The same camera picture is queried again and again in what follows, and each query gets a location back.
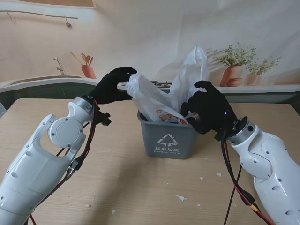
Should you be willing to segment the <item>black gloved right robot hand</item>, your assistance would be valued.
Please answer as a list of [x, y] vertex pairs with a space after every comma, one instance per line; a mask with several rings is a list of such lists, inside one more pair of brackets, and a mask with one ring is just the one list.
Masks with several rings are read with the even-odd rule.
[[195, 87], [206, 91], [182, 103], [180, 113], [188, 123], [200, 134], [232, 128], [238, 119], [225, 96], [208, 81], [198, 81]]

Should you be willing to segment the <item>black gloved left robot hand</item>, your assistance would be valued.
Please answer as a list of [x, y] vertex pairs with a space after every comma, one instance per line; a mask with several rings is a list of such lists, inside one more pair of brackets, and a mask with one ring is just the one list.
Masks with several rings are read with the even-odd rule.
[[136, 73], [137, 71], [132, 67], [115, 68], [101, 79], [88, 96], [91, 96], [101, 105], [131, 100], [132, 97], [126, 91], [118, 89], [118, 84], [128, 82], [131, 75]]

